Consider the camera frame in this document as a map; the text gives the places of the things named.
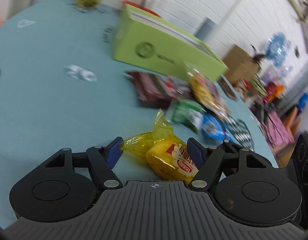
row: dark red snack package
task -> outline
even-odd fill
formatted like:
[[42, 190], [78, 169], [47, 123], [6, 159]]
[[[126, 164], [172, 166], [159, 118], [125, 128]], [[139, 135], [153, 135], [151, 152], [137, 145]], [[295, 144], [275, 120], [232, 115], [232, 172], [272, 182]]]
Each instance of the dark red snack package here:
[[139, 71], [127, 74], [133, 77], [141, 106], [166, 109], [175, 98], [174, 89], [168, 87], [160, 76]]

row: tabletop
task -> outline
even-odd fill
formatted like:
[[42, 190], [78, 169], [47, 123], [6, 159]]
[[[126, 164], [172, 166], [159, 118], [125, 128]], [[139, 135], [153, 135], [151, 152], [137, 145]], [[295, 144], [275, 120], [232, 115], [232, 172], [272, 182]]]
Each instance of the tabletop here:
[[[82, 152], [117, 136], [152, 130], [157, 109], [139, 106], [125, 71], [146, 71], [112, 59], [111, 36], [119, 11], [100, 5], [82, 13], [74, 0], [45, 0], [0, 26], [0, 226], [16, 220], [9, 203], [12, 186], [59, 149]], [[85, 76], [69, 75], [69, 66]], [[252, 113], [241, 100], [224, 97], [231, 116], [243, 120], [254, 150], [276, 161]], [[221, 142], [174, 125], [183, 141], [205, 147]], [[159, 180], [138, 157], [123, 153], [113, 169], [118, 178]]]

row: cardboard box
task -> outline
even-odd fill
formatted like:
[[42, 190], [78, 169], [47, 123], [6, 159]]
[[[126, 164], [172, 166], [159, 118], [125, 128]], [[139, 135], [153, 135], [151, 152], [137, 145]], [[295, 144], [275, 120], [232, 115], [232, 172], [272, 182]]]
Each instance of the cardboard box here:
[[251, 81], [259, 70], [252, 57], [237, 45], [231, 49], [223, 62], [229, 68], [224, 76], [231, 84], [236, 84], [241, 79]]
[[184, 80], [188, 79], [184, 61], [199, 65], [212, 81], [227, 70], [204, 42], [131, 5], [126, 5], [121, 14], [113, 58]]

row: green snack bag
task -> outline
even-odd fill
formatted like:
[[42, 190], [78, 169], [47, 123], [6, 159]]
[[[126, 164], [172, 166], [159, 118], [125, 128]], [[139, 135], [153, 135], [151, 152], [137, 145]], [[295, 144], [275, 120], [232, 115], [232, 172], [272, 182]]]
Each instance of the green snack bag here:
[[173, 100], [166, 113], [169, 122], [181, 123], [199, 133], [202, 127], [204, 110], [193, 100]]

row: green box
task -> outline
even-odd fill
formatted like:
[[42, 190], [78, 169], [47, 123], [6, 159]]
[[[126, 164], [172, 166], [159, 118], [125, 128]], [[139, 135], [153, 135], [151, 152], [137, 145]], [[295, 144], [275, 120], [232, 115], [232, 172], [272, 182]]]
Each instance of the green box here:
[[114, 41], [113, 58], [158, 73], [187, 80], [187, 61], [216, 81], [226, 65], [206, 44], [144, 10], [126, 5]]

